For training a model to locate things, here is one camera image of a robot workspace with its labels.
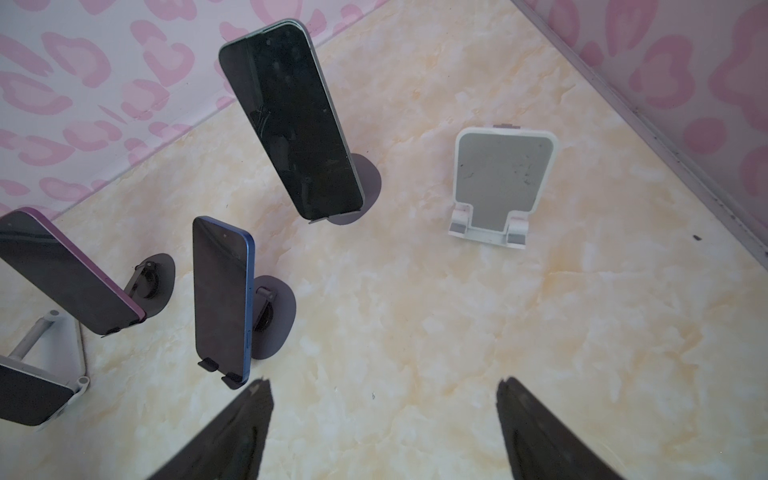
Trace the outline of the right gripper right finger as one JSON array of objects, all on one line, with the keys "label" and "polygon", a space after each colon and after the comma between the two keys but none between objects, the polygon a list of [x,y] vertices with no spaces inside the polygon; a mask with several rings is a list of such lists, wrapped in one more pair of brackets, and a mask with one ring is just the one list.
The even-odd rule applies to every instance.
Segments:
[{"label": "right gripper right finger", "polygon": [[515,479],[622,479],[518,379],[501,381],[496,398]]}]

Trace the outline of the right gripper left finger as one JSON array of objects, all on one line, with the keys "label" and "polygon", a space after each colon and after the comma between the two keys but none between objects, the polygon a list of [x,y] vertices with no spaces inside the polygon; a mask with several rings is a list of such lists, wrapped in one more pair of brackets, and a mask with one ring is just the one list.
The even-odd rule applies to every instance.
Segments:
[{"label": "right gripper left finger", "polygon": [[270,381],[251,382],[152,477],[256,480],[273,409]]}]

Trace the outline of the white folding phone stand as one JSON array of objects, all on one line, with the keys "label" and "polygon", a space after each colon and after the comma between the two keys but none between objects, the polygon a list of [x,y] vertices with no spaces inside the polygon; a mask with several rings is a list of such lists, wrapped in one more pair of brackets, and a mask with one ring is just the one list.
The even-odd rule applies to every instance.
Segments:
[{"label": "white folding phone stand", "polygon": [[529,217],[537,209],[558,152],[559,140],[549,131],[509,126],[460,131],[448,233],[524,249]]}]

